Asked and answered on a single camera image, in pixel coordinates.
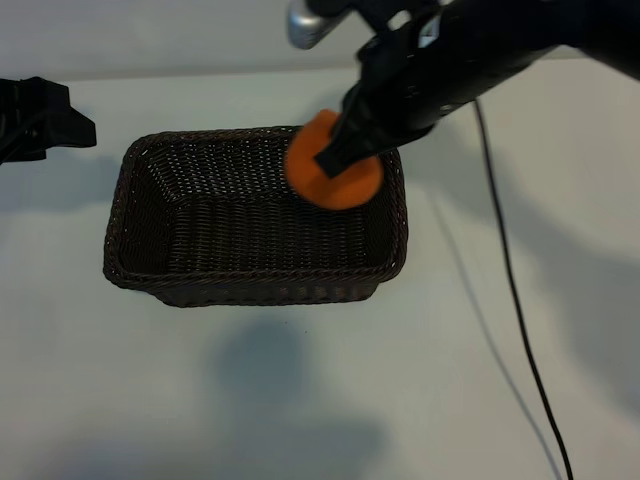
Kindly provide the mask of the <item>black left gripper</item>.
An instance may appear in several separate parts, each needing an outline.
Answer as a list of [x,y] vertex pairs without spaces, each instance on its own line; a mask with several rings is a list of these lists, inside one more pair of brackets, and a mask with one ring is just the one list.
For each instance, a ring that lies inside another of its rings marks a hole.
[[1,80],[1,162],[46,158],[45,148],[95,146],[95,124],[71,105],[67,86],[32,77]]

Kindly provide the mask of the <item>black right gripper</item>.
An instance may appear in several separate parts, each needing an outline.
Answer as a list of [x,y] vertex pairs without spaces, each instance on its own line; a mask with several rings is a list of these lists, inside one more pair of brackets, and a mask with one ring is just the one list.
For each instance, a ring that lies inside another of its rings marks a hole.
[[314,156],[329,178],[369,157],[371,150],[396,148],[433,130],[407,124],[405,103],[413,100],[415,88],[404,75],[414,50],[408,27],[378,33],[358,50],[359,80],[343,99],[343,115],[330,129],[328,145]]

